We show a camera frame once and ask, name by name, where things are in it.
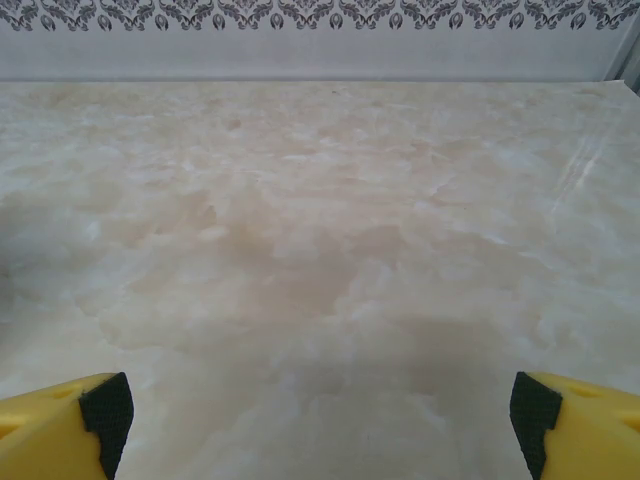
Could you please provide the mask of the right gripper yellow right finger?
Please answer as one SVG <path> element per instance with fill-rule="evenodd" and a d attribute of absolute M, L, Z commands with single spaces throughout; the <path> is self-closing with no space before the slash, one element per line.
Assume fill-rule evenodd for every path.
<path fill-rule="evenodd" d="M 639 478 L 637 395 L 521 371 L 513 384 L 509 416 L 533 479 Z"/>

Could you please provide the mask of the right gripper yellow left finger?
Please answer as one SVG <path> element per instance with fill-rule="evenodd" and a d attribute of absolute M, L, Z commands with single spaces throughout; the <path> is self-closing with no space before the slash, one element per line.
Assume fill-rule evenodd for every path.
<path fill-rule="evenodd" d="M 113 479 L 134 418 L 123 372 L 1 401 L 3 479 Z"/>

